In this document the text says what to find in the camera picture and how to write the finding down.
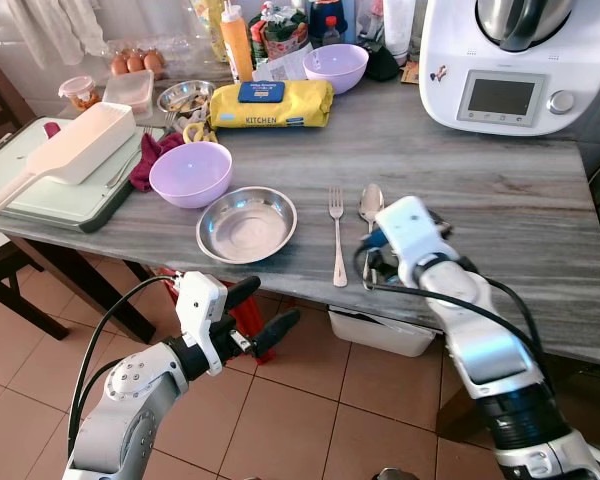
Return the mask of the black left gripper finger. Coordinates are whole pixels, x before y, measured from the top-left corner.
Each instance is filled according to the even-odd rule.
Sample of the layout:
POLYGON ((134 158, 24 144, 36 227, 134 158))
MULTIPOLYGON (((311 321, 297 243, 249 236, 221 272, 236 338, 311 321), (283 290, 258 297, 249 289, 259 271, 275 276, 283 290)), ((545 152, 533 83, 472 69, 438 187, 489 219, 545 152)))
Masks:
POLYGON ((290 308, 290 310, 283 311, 281 314, 274 316, 251 339, 251 355, 254 357, 267 356, 286 337, 287 333, 294 328, 297 321, 301 319, 301 316, 303 316, 303 312, 301 312, 300 307, 290 308))
POLYGON ((223 312, 230 312, 232 308, 239 307, 241 303, 250 300, 251 296, 258 291, 260 284, 259 276, 246 276, 240 282, 228 285, 227 293, 224 294, 223 312))

